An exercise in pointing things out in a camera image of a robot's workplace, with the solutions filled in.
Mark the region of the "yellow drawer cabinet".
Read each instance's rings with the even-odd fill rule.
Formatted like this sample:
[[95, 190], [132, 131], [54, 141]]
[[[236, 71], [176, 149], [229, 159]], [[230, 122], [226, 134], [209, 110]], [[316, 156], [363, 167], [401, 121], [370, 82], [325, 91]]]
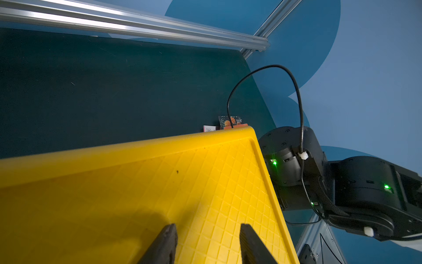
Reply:
[[177, 264], [242, 263], [242, 224], [298, 263], [250, 126], [1, 160], [3, 264], [135, 264], [169, 224]]

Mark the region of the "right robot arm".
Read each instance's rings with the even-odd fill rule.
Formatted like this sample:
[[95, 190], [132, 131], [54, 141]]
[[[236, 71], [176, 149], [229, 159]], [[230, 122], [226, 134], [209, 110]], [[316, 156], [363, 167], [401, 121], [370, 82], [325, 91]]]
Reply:
[[259, 140], [284, 211], [316, 210], [327, 224], [379, 241], [422, 237], [422, 179], [377, 157], [327, 160], [309, 127], [276, 128]]

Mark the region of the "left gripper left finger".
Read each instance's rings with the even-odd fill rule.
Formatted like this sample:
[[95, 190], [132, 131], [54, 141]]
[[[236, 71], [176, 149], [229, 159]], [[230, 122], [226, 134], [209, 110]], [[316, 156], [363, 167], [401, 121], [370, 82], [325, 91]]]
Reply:
[[176, 224], [166, 225], [137, 262], [138, 264], [174, 264], [178, 232]]

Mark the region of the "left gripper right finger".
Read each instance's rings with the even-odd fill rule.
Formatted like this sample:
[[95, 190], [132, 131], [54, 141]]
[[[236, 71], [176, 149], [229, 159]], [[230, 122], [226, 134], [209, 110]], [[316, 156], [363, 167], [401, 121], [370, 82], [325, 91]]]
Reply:
[[277, 264], [275, 258], [249, 224], [241, 225], [240, 248], [243, 264]]

